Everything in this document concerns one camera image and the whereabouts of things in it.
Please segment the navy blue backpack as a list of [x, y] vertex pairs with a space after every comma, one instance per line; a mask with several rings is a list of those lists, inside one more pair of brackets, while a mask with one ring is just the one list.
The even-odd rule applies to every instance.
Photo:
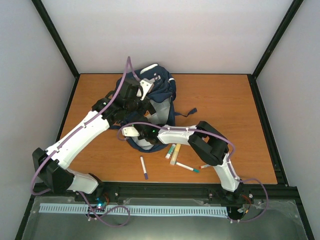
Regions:
[[[147, 116], [152, 124], [176, 126], [177, 116], [188, 117], [198, 111], [197, 108], [193, 108], [186, 115], [175, 111], [174, 100], [176, 99], [177, 93], [176, 81], [172, 74], [163, 66], [154, 63], [138, 69], [134, 71], [134, 73], [140, 80], [147, 79], [153, 83], [153, 88], [147, 94], [147, 97], [150, 98], [150, 103], [155, 109], [155, 114]], [[122, 126], [130, 122], [140, 122], [138, 120], [133, 120], [136, 115], [137, 112], [130, 113], [120, 125]], [[142, 153], [158, 152], [167, 146], [165, 144], [154, 145], [144, 139], [139, 140], [138, 137], [129, 137], [126, 141], [132, 148]]]

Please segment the purple cap marker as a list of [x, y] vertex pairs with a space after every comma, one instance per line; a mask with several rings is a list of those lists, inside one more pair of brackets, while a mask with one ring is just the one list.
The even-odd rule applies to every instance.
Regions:
[[145, 161], [144, 161], [144, 158], [143, 158], [142, 155], [140, 156], [140, 162], [141, 162], [141, 166], [142, 166], [144, 178], [145, 178], [146, 180], [148, 180], [149, 177], [148, 177], [148, 173], [147, 173]]

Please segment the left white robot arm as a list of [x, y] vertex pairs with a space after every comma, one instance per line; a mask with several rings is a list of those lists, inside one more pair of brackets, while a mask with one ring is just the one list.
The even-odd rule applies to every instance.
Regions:
[[154, 113], [147, 97], [154, 83], [154, 79], [124, 79], [114, 91], [99, 99], [85, 118], [62, 139], [45, 150], [37, 148], [32, 153], [37, 176], [50, 191], [57, 194], [80, 191], [95, 202], [103, 198], [101, 181], [92, 173], [70, 169], [70, 164], [94, 138], [124, 121], [129, 114]]

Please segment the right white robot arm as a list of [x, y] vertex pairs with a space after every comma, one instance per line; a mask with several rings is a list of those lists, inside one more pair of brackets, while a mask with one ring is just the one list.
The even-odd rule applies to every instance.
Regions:
[[236, 198], [240, 177], [231, 163], [235, 146], [206, 121], [192, 126], [155, 125], [136, 122], [138, 136], [153, 145], [180, 144], [190, 146], [197, 156], [214, 168], [221, 188], [230, 200]]

